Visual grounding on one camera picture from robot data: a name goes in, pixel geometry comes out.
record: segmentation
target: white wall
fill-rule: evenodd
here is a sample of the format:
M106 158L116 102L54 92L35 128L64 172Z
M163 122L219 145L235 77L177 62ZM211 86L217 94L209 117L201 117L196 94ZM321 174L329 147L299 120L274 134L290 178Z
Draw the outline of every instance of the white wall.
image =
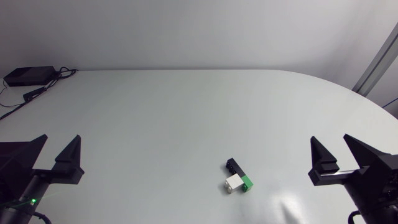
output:
M273 68L351 88L397 10L396 0L0 1L0 77L38 65Z

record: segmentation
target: white table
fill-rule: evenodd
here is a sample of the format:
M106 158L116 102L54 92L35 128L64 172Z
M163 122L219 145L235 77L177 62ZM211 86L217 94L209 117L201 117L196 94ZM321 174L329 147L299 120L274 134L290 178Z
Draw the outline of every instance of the white table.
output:
M376 104L276 70L78 72L0 121L0 141L49 136L37 169L82 137L86 174L51 185L37 209L53 223L346 223L356 207L344 187L307 175L311 136L341 170L358 168L345 133L398 154L398 122ZM230 157L254 183L245 194L223 188Z

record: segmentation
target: black device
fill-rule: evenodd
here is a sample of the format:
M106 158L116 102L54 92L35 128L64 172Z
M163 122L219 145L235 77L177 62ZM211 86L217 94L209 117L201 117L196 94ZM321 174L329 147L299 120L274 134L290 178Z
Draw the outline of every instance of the black device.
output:
M33 169L46 135L31 142L0 142L0 224L27 224L50 184L78 184L80 136L77 135L55 158L51 170Z
M315 138L311 138L313 184L341 184L353 199L367 224L398 223L398 155L391 155L344 135L360 169L338 172L336 158Z
M17 68L4 81L9 86L47 85L56 75L53 66Z

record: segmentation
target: power adapter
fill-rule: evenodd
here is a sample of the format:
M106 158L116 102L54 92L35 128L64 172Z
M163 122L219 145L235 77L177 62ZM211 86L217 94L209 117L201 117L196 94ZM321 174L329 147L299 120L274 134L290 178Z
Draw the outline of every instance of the power adapter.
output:
M53 66L17 68L4 81L9 86L47 85L56 75Z

